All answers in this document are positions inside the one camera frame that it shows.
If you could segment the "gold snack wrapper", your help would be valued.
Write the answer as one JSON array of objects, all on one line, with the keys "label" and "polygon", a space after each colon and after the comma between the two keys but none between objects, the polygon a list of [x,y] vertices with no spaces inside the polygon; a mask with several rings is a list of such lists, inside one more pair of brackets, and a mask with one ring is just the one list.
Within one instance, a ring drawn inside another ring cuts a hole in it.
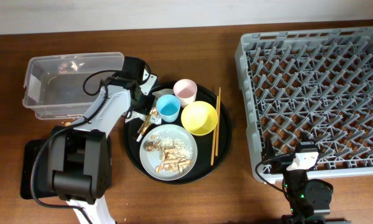
[{"label": "gold snack wrapper", "polygon": [[136,137],[137,142],[140,142],[140,140],[142,139],[143,135],[145,134],[149,126],[154,124],[158,120],[159,117],[160,116],[157,111],[157,107],[153,106],[152,109],[150,110],[149,115],[146,117],[145,121],[143,122],[142,126],[139,128],[137,132],[137,137]]}]

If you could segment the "light blue plastic cup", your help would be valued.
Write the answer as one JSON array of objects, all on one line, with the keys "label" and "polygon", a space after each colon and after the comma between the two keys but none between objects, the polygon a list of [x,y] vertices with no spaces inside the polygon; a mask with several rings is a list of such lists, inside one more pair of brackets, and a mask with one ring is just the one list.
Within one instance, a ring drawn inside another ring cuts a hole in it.
[{"label": "light blue plastic cup", "polygon": [[181,104],[175,95],[163,95],[156,103],[156,108],[161,118],[167,122],[174,122],[178,118]]}]

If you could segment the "pink plastic cup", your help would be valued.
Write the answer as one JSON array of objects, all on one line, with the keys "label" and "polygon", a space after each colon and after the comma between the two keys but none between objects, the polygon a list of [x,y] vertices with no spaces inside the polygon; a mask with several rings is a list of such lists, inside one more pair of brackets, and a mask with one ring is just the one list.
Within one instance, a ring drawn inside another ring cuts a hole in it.
[{"label": "pink plastic cup", "polygon": [[182,108],[196,100],[197,91],[197,84],[190,79],[181,79],[173,86],[173,93],[180,101]]}]

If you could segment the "yellow plastic bowl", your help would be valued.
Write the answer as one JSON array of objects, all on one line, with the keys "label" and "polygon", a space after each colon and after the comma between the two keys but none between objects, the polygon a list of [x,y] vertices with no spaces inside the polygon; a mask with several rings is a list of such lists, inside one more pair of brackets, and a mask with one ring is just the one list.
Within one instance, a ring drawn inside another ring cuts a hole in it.
[{"label": "yellow plastic bowl", "polygon": [[211,104],[205,101],[194,101],[183,109],[181,123],[192,135],[204,136],[216,128],[218,114]]}]

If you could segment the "white napkin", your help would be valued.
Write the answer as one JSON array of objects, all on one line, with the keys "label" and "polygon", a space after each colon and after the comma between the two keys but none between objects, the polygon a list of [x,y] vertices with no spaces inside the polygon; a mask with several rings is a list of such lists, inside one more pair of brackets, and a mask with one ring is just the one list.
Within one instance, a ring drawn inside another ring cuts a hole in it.
[{"label": "white napkin", "polygon": [[[164,96],[166,94],[172,95],[172,94],[174,94],[174,92],[170,88],[165,88],[163,90],[155,91],[152,94],[155,96],[156,99],[159,99],[161,96]],[[132,121],[133,119],[140,119],[142,121],[145,121],[146,118],[147,118],[147,115],[136,112],[136,111],[133,111],[131,113],[130,117],[125,119],[125,123],[128,123],[128,122]]]}]

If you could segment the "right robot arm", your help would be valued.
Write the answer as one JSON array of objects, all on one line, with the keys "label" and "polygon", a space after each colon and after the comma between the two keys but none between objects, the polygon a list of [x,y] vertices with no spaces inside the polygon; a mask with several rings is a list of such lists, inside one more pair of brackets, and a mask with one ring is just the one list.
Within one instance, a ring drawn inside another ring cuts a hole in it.
[{"label": "right robot arm", "polygon": [[[334,191],[333,185],[321,179],[309,179],[307,172],[317,165],[320,149],[306,134],[297,144],[293,152],[276,155],[271,141],[271,135],[265,138],[262,161],[254,172],[260,180],[275,190],[283,193],[290,205],[291,214],[282,215],[280,223],[350,223],[349,220],[327,220],[330,214],[330,203]],[[261,165],[270,164],[271,173],[283,175],[281,188],[271,184],[258,172]]]}]

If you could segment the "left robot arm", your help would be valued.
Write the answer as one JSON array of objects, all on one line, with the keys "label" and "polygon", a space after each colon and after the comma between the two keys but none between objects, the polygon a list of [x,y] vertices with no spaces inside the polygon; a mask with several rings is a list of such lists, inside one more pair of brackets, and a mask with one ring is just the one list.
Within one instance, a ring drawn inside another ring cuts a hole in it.
[{"label": "left robot arm", "polygon": [[[73,210],[80,223],[114,223],[104,197],[112,183],[110,132],[122,116],[140,108],[150,96],[157,76],[137,57],[126,57],[122,69],[107,69],[98,89],[84,93],[95,98],[71,125],[56,126],[42,144],[30,175],[33,200],[42,207]],[[47,155],[47,188],[63,205],[41,201],[35,176]]]}]

